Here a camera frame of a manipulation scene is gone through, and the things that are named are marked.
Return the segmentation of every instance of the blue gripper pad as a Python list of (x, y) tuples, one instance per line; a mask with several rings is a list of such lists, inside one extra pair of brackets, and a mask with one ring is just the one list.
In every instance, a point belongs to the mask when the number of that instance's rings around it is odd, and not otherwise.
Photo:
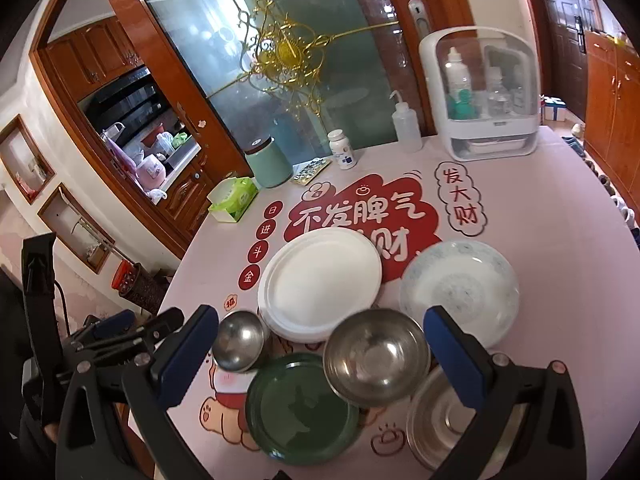
[(433, 306), (424, 313), (422, 320), (424, 338), (442, 366), (449, 383), (458, 394), (460, 402), (479, 411), (484, 404), (490, 381), (491, 368), (487, 361), (478, 362), (472, 357), (488, 357), (480, 343), (460, 330), (441, 306)]
[(156, 351), (151, 377), (156, 383), (158, 405), (167, 410), (182, 402), (207, 352), (218, 335), (218, 313), (201, 305), (180, 332), (171, 334)]
[(96, 323), (94, 326), (94, 337), (96, 339), (114, 337), (133, 326), (135, 322), (136, 315), (132, 311), (125, 309)]

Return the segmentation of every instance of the teal jar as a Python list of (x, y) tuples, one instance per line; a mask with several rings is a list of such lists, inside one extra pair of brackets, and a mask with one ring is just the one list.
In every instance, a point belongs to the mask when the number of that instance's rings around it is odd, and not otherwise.
[(255, 139), (251, 146), (244, 150), (244, 154), (255, 179), (262, 187), (279, 186), (293, 175), (292, 165), (273, 137)]

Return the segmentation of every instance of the person's hand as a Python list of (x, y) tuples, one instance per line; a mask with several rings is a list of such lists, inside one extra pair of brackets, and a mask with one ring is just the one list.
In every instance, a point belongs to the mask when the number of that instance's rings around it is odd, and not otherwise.
[(47, 435), (47, 438), (52, 441), (54, 444), (58, 443), (58, 430), (59, 426), (57, 422), (53, 422), (52, 424), (47, 424), (44, 427), (44, 434)]

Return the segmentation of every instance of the power cord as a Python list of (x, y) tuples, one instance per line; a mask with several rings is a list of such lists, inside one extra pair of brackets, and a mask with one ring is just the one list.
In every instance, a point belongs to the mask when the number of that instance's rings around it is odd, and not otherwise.
[(65, 313), (66, 334), (67, 335), (71, 335), (71, 330), (69, 329), (69, 318), (68, 318), (68, 316), (66, 314), (65, 293), (62, 292), (62, 287), (60, 286), (60, 284), (58, 283), (57, 280), (54, 280), (53, 283), (55, 283), (56, 287), (58, 288), (58, 291), (60, 292), (60, 298), (62, 298), (62, 310)]

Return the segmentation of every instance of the sliding glass door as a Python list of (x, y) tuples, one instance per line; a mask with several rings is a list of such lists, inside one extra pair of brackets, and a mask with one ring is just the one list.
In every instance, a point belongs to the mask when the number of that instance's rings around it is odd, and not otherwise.
[(334, 128), (356, 148), (390, 142), (394, 89), (424, 132), (392, 0), (145, 1), (241, 149), (270, 135), (296, 164), (327, 155)]

